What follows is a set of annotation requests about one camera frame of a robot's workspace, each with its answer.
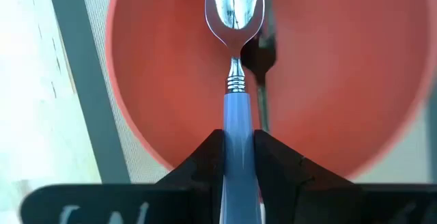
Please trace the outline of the red bowl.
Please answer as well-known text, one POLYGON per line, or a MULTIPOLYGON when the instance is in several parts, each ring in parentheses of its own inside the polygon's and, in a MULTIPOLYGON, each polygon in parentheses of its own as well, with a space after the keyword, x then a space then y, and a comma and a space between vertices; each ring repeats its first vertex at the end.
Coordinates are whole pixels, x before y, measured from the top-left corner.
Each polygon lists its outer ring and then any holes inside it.
MULTIPOLYGON (((437 66, 437 0, 272 0, 270 131, 341 176, 385 156, 437 66)), ((107 68, 146 150, 177 167, 223 125, 229 53, 204 0, 111 0, 107 68)))

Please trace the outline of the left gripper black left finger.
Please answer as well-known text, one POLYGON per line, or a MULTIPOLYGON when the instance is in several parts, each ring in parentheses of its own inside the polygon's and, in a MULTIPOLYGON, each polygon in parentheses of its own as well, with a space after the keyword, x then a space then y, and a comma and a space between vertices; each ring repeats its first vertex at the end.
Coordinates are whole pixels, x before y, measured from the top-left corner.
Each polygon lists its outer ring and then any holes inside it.
POLYGON ((213 130, 188 158, 156 183, 188 191, 188 210, 193 224, 220 223, 224 150, 224 131, 213 130))

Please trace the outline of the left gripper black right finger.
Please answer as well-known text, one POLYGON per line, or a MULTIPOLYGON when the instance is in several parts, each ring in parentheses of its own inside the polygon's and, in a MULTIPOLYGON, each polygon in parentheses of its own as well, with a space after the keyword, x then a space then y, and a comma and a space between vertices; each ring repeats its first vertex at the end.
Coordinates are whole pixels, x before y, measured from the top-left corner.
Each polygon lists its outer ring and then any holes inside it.
POLYGON ((255 167, 266 224, 355 224, 355 185, 262 130, 255 167))

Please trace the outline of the blue-handled metal spoon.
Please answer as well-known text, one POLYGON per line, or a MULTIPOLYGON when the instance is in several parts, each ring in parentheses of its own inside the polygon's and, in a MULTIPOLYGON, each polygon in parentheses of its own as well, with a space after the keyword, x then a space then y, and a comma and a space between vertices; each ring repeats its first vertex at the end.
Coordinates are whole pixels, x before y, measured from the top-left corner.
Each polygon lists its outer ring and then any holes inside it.
POLYGON ((225 171, 222 224, 262 224, 250 96, 240 51, 261 28, 265 0, 205 0, 210 31, 231 56, 224 97, 225 171))

